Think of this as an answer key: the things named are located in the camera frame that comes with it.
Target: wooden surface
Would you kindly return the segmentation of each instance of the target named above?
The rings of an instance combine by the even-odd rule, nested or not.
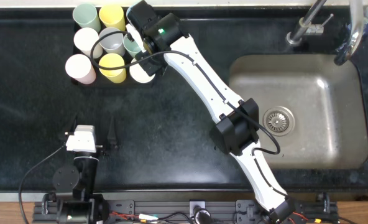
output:
[[[34,203],[25,202],[27,218],[32,219]],[[338,202],[339,214],[358,224],[368,224],[368,202]],[[0,223],[22,224],[20,208],[17,202],[0,202]]]

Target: black countertop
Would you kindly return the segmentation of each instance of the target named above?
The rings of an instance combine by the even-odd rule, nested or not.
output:
[[[248,54],[335,54],[348,9],[329,7],[316,18],[335,17],[319,37],[295,49],[285,42],[307,9],[175,8],[201,53],[227,82],[229,67]],[[24,173],[62,143],[63,127],[77,113],[80,124],[105,136],[116,119],[120,147],[100,158],[96,190],[251,190],[236,161],[214,150],[210,115],[191,87],[167,70],[152,88],[82,88],[65,73],[72,54],[71,9],[0,10],[0,192],[16,191]],[[352,61],[360,72],[368,124],[368,37]],[[72,163],[59,152],[26,180],[28,191],[52,189],[53,173]],[[368,161],[354,170],[274,170],[288,191],[368,190]]]

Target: faucet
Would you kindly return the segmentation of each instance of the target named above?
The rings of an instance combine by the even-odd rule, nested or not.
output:
[[[304,35],[321,35],[323,26],[333,17],[331,16],[322,25],[313,25],[311,22],[316,14],[321,10],[326,0],[317,0],[307,14],[302,17],[294,32],[289,32],[286,40],[290,45],[299,45]],[[357,50],[364,31],[364,9],[362,0],[349,0],[351,14],[351,34],[348,41],[340,48],[339,53],[334,58],[336,65],[344,64]]]

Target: drain strainer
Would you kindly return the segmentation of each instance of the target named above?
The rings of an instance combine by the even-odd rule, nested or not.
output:
[[[264,114],[264,126],[275,136],[288,134],[295,125],[292,113],[283,106],[275,106]]]

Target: sink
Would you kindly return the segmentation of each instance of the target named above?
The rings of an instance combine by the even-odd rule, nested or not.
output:
[[[356,169],[368,136],[356,67],[334,55],[247,55],[230,69],[229,86],[259,105],[259,122],[281,145],[265,154],[276,169]],[[261,146],[275,150],[258,131]]]

